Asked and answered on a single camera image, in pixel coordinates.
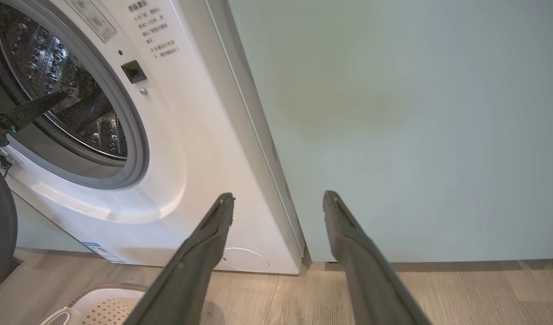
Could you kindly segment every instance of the washing machine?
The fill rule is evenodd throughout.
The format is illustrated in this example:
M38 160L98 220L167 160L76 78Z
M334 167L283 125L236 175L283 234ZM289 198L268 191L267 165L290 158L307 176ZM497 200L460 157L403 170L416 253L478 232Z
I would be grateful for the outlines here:
M225 0L0 0L0 112L70 97L9 136L6 178L113 263L163 266L217 196L217 269L298 274L303 233Z

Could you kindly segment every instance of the washing machine drum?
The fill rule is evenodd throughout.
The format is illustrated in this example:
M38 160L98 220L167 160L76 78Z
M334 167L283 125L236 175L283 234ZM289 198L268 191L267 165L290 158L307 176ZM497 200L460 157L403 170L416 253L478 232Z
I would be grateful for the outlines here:
M134 183L146 162L143 133L114 71L52 4L7 3L0 2L0 112L58 90L72 94L12 135L11 145L69 181Z

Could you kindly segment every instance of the blue and white sticker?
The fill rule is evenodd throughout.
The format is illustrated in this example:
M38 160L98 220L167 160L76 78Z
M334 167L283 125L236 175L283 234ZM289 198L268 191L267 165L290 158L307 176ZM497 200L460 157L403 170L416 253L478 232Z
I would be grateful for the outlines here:
M124 263L123 260L118 259L118 257L113 255L109 251L106 251L104 247L102 247L101 245L98 245L97 243L87 243L87 242L82 242L82 243L86 245L86 247L88 247L89 249L92 249L98 255L100 255L101 257L104 257L105 259L107 259L108 261L111 261L112 263Z

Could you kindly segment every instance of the black cable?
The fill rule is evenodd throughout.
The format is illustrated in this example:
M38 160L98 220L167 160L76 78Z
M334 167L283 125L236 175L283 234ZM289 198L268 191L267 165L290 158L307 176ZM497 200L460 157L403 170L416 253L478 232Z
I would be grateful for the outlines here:
M8 171L10 170L10 167L12 167L12 165L9 165L8 168L6 168L6 172L4 172L4 176L2 177L0 184L2 184L2 182L6 180L6 176L8 176Z

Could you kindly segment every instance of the white washing machine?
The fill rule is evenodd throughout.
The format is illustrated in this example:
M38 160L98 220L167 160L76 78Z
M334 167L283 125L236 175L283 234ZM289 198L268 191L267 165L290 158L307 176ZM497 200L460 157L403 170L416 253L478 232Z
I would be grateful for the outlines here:
M13 134L10 188L114 263L158 265L217 196L227 271L298 274L303 233L225 0L2 0L0 111L73 96Z

